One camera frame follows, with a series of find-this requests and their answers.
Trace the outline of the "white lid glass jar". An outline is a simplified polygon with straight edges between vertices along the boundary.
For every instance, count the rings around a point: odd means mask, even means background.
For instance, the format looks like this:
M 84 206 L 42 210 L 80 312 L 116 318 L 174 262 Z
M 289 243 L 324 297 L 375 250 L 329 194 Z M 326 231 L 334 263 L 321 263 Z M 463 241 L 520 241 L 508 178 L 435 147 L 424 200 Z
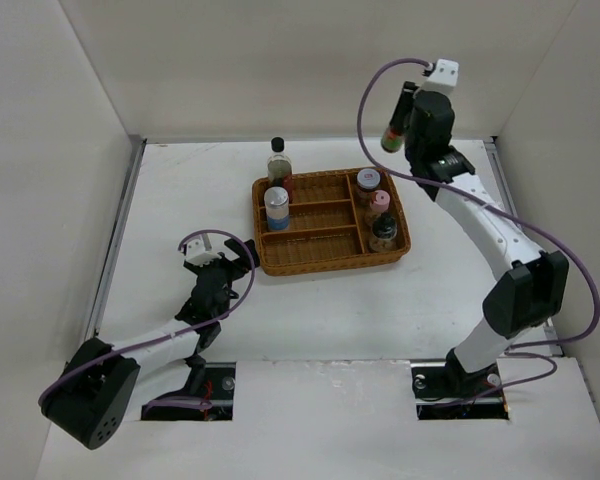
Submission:
M 372 168 L 364 168 L 356 175 L 356 196 L 360 205 L 368 205 L 371 195 L 379 189 L 380 173 Z

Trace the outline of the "red sauce bottle yellow cap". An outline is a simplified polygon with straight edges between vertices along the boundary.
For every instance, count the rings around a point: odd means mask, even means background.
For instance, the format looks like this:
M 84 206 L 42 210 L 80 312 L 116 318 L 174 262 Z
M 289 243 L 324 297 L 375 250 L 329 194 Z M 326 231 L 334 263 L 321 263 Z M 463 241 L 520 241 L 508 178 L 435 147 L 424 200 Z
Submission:
M 404 142 L 405 125 L 393 125 L 391 116 L 380 142 L 381 147 L 385 152 L 396 153 L 400 150 Z

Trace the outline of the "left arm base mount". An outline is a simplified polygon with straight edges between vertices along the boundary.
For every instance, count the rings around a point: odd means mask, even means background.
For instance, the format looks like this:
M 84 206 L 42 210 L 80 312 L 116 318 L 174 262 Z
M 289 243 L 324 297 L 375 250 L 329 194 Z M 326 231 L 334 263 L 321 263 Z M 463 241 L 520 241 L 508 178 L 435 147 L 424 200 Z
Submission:
M 150 399 L 140 410 L 142 421 L 213 422 L 233 419 L 236 364 L 187 361 L 189 374 L 179 389 Z

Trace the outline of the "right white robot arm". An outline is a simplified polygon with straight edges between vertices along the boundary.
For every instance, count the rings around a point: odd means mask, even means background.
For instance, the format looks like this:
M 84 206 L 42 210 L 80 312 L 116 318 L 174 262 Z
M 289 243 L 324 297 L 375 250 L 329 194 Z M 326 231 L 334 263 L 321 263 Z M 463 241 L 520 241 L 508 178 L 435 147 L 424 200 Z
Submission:
M 419 398 L 471 395 L 501 354 L 560 310 L 569 270 L 563 253 L 544 251 L 493 205 L 474 166 L 450 143 L 454 120 L 446 95 L 405 82 L 390 121 L 418 186 L 461 226 L 496 280 L 481 320 L 444 365 L 416 368 Z

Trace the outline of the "pink lid spice bottle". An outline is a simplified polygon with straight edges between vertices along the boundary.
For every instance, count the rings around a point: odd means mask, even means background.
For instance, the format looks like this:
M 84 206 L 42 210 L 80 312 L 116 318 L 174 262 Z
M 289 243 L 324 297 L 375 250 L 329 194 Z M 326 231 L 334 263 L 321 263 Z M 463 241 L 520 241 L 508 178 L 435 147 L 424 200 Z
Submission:
M 368 227 L 383 213 L 389 210 L 391 197 L 385 190 L 375 190 L 369 195 L 369 200 L 364 213 L 364 221 Z

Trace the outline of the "silver lid spice jar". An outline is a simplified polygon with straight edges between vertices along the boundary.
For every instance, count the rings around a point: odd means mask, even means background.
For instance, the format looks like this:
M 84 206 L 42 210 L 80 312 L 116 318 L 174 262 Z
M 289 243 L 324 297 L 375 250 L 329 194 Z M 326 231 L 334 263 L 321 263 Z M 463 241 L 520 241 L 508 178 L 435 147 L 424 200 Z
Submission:
M 289 196 L 283 187 L 270 187 L 264 194 L 267 226 L 270 231 L 286 230 L 290 226 Z

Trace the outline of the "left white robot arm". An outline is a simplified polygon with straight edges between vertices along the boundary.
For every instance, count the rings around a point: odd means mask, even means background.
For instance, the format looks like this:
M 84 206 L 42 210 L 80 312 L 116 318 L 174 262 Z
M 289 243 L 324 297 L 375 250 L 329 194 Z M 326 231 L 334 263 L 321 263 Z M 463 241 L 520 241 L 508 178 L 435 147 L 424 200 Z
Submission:
M 85 341 L 39 397 L 42 415 L 87 449 L 101 447 L 117 431 L 138 400 L 137 384 L 171 364 L 177 365 L 170 375 L 172 389 L 141 401 L 142 419 L 206 415 L 226 404 L 224 395 L 214 393 L 222 382 L 207 376 L 202 354 L 219 336 L 222 321 L 246 298 L 234 283 L 253 280 L 260 258 L 254 240 L 228 235 L 224 244 L 235 255 L 229 259 L 211 248 L 210 234 L 194 232 L 178 246 L 195 284 L 171 320 L 127 341 Z

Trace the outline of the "dark sauce bottle black cap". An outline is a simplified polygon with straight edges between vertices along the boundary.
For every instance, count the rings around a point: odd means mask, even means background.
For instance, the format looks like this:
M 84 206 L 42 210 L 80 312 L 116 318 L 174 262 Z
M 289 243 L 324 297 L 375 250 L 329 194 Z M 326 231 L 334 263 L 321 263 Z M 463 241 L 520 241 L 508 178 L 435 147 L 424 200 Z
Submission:
M 290 158 L 285 152 L 285 141 L 281 137 L 274 137 L 270 142 L 272 154 L 267 160 L 267 176 L 270 187 L 283 188 L 293 202 L 293 172 Z

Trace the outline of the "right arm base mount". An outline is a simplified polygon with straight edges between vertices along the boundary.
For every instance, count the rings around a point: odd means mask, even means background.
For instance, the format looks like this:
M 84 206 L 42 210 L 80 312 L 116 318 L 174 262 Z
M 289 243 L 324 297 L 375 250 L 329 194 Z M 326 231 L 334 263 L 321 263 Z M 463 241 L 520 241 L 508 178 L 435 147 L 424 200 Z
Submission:
M 419 420 L 509 419 L 495 362 L 466 373 L 449 353 L 443 362 L 413 363 L 411 376 Z

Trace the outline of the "black cap spice bottle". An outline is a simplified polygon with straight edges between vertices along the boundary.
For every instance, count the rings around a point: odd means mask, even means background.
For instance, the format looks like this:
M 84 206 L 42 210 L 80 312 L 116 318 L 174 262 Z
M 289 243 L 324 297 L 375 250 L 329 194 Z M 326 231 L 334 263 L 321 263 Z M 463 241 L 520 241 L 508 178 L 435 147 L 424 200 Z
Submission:
M 369 248 L 376 253 L 394 251 L 397 249 L 396 238 L 397 221 L 389 212 L 384 212 L 371 226 Z

